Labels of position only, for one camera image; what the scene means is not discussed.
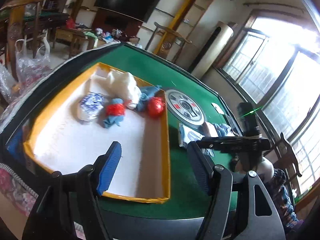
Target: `plaid sleeve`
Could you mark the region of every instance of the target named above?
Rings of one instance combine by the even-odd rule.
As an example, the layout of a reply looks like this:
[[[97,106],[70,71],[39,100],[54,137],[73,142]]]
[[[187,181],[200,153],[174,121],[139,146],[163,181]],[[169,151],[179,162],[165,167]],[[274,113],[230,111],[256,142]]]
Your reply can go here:
[[[275,169],[273,178],[265,184],[265,187],[276,206],[284,227],[284,232],[287,234],[299,220],[293,211],[288,191],[284,186],[285,181],[286,177],[284,171]]]

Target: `television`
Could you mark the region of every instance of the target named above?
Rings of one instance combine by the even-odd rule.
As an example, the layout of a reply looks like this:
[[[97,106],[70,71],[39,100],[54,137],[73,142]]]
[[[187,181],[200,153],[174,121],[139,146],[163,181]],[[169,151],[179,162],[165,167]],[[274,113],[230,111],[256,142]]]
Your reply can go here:
[[[96,0],[94,6],[147,22],[160,0]]]

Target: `window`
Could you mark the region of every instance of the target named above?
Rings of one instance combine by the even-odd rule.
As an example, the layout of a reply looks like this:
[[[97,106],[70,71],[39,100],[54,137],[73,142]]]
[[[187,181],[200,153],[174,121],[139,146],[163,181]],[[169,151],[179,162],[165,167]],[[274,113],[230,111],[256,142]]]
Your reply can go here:
[[[316,33],[299,25],[258,17],[222,70],[265,124],[292,143],[303,173],[301,194],[320,177],[316,41]]]

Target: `blue gripper pad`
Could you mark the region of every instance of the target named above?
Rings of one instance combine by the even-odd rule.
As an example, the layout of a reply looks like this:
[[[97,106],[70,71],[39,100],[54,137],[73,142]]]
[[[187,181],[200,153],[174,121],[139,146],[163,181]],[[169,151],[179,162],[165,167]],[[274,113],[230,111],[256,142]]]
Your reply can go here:
[[[199,187],[208,195],[211,195],[213,161],[210,156],[203,155],[196,142],[188,143],[187,154]]]
[[[121,158],[121,144],[113,142],[105,155],[101,155],[94,162],[94,172],[91,176],[97,194],[101,196],[104,191],[108,190],[113,175]]]

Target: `cylindrical air conditioner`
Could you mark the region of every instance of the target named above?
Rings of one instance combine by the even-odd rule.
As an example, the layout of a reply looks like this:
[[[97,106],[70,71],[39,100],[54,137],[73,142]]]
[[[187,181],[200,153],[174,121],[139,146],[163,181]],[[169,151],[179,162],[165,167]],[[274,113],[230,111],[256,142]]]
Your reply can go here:
[[[232,36],[232,28],[223,22],[218,22],[210,39],[191,64],[191,68],[194,68],[191,74],[200,79],[210,68]]]

